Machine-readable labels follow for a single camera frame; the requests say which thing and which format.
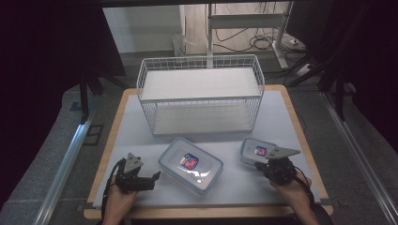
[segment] white wire basket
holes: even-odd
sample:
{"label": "white wire basket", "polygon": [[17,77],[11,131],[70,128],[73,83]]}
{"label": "white wire basket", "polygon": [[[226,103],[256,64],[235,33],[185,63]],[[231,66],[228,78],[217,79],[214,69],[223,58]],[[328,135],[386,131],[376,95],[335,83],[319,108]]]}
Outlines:
{"label": "white wire basket", "polygon": [[148,58],[137,91],[153,135],[251,132],[264,76],[255,55]]}

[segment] sticker label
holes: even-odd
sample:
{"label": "sticker label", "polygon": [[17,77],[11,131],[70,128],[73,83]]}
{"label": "sticker label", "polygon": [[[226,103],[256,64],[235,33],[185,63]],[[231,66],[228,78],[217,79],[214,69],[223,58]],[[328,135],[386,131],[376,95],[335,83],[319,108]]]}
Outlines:
{"label": "sticker label", "polygon": [[257,156],[264,157],[267,154],[267,148],[261,147],[261,146],[257,146],[257,147],[255,147],[254,153]]}
{"label": "sticker label", "polygon": [[194,156],[193,154],[189,153],[185,155],[181,161],[179,162],[181,166],[193,170],[199,162],[199,158]]}

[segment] black cable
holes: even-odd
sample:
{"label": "black cable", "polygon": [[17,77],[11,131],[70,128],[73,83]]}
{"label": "black cable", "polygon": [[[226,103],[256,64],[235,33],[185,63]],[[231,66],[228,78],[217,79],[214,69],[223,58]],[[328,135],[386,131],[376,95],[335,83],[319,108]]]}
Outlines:
{"label": "black cable", "polygon": [[307,186],[309,188],[310,187],[310,182],[308,182],[307,176],[305,176],[304,172],[299,167],[295,166],[295,168],[297,170],[299,170],[301,172],[301,174],[304,176],[305,183],[307,183]]}
{"label": "black cable", "polygon": [[120,159],[112,168],[111,174],[109,175],[109,179],[106,182],[106,186],[105,189],[103,190],[103,194],[102,194],[102,205],[101,205],[101,217],[103,219],[103,216],[105,215],[105,207],[106,207],[106,202],[108,201],[108,193],[109,193],[109,187],[111,186],[111,182],[112,182],[112,177],[114,176],[115,170],[116,168],[121,164],[121,162],[123,161],[123,159]]}
{"label": "black cable", "polygon": [[266,6],[264,7],[264,11],[268,12],[269,9],[269,2],[266,2]]}
{"label": "black cable", "polygon": [[302,57],[300,60],[297,61],[297,63],[295,65],[293,65],[290,69],[288,70],[281,70],[281,71],[272,71],[272,72],[263,72],[264,75],[266,75],[266,73],[282,73],[280,75],[277,76],[273,76],[273,77],[269,77],[269,78],[265,78],[265,81],[267,80],[271,80],[271,79],[276,79],[276,78],[280,78],[283,76],[288,75],[289,73],[291,73],[294,69],[296,69],[298,66],[304,64],[305,62],[308,61],[308,59],[310,58],[309,54],[304,55],[304,57]]}
{"label": "black cable", "polygon": [[286,86],[286,80],[287,80],[287,74],[286,74],[286,76],[284,77],[284,79],[283,79],[283,86]]}
{"label": "black cable", "polygon": [[231,14],[232,14],[232,11],[231,11],[231,9],[229,9],[229,6],[228,6],[228,4],[226,4],[225,6],[226,6],[226,9],[228,9],[229,13],[231,13]]}
{"label": "black cable", "polygon": [[314,52],[317,52],[317,51],[327,47],[329,42],[333,42],[338,36],[340,36],[340,34],[344,31],[345,27],[349,24],[349,22],[346,22],[346,21],[351,21],[352,17],[353,17],[352,13],[348,13],[347,15],[345,15],[344,19],[342,20],[343,22],[336,25],[337,28],[335,28],[324,40],[322,40],[322,43],[319,46],[317,46],[315,49],[313,49],[312,52],[314,53]]}
{"label": "black cable", "polygon": [[266,3],[264,4],[264,8],[263,8],[263,12],[262,12],[262,13],[265,13],[265,12],[266,12],[267,5],[268,5],[268,2],[266,2]]}
{"label": "black cable", "polygon": [[298,177],[296,177],[296,176],[293,177],[293,179],[294,179],[297,183],[299,183],[299,184],[301,185],[302,188],[304,188],[305,192],[306,192],[307,195],[308,195],[308,198],[310,199],[310,208],[311,208],[312,210],[314,210],[314,208],[315,208],[315,199],[314,199],[314,194],[313,194],[313,192],[312,192],[311,189],[310,189],[310,186],[306,185],[300,178],[298,178]]}
{"label": "black cable", "polygon": [[[268,33],[264,32],[264,29],[263,29],[263,35],[265,35],[265,37],[268,38],[270,42],[276,40],[276,38],[274,38],[274,37],[269,37],[267,34],[268,34]],[[296,53],[306,53],[306,52],[307,52],[306,50],[292,49],[292,48],[290,48],[290,47],[284,45],[283,43],[281,43],[281,49],[284,50],[284,51],[287,51],[287,52],[296,52]]]}
{"label": "black cable", "polygon": [[234,35],[232,35],[231,37],[228,37],[228,38],[226,38],[226,39],[220,39],[220,38],[219,38],[219,33],[217,32],[218,29],[216,29],[216,37],[217,37],[217,39],[218,39],[220,42],[223,42],[223,41],[229,40],[229,39],[231,39],[231,38],[237,36],[238,34],[244,32],[244,31],[246,31],[246,30],[248,30],[248,29],[249,29],[249,28],[245,28],[245,29],[243,29],[243,30],[237,32],[236,34],[234,34]]}
{"label": "black cable", "polygon": [[245,49],[245,50],[233,50],[233,49],[230,49],[230,48],[228,48],[228,47],[225,47],[225,46],[223,46],[223,45],[219,45],[219,44],[213,44],[214,46],[218,46],[218,47],[222,47],[222,48],[225,48],[225,49],[227,49],[227,50],[229,50],[229,51],[232,51],[232,52],[246,52],[246,51],[248,51],[248,50],[250,50],[250,49],[252,49],[253,48],[253,46],[251,46],[250,48],[248,48],[248,49]]}
{"label": "black cable", "polygon": [[[257,45],[255,45],[258,41],[266,41],[266,42],[268,42],[267,47],[260,48],[260,47],[258,47]],[[271,42],[270,42],[266,37],[259,37],[259,36],[257,36],[257,35],[255,35],[254,37],[252,37],[252,38],[249,40],[249,43],[250,43],[250,45],[251,45],[252,47],[254,47],[254,48],[258,49],[258,50],[266,50],[266,49],[268,49],[268,48],[271,46]]]}
{"label": "black cable", "polygon": [[263,4],[263,3],[260,2],[260,3],[258,4],[258,6],[254,9],[253,13],[254,13],[258,8],[260,8],[259,11],[261,12],[261,5],[262,5],[262,4]]}
{"label": "black cable", "polygon": [[272,10],[272,13],[275,13],[275,7],[276,7],[276,2],[274,2],[274,9]]}

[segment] plastic food container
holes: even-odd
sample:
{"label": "plastic food container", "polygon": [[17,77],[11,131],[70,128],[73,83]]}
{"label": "plastic food container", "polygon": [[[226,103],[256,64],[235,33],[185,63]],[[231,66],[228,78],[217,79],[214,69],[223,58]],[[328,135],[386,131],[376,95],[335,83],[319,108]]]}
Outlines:
{"label": "plastic food container", "polygon": [[246,138],[240,151],[240,160],[247,165],[254,166],[254,162],[267,163],[267,153],[278,145],[271,142],[263,142],[256,139]]}
{"label": "plastic food container", "polygon": [[207,193],[222,171],[222,161],[193,143],[176,138],[159,158],[161,168],[198,194]]}

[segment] human arm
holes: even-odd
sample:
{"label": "human arm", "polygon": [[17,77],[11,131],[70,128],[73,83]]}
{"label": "human arm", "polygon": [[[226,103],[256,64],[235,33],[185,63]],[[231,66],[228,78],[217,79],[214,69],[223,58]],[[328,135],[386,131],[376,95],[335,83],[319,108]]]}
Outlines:
{"label": "human arm", "polygon": [[112,184],[108,192],[102,225],[118,225],[131,210],[138,194],[138,191],[124,193],[115,185],[115,178],[113,178]]}
{"label": "human arm", "polygon": [[[302,181],[308,181],[311,186],[311,179],[305,177],[302,173],[298,172],[297,177]],[[298,219],[304,225],[318,225],[319,222],[316,219],[314,211],[310,206],[310,198],[305,192],[304,188],[297,182],[292,181],[286,185],[278,185],[273,181],[269,181],[270,184],[278,191],[282,196],[283,200],[293,209]]]}

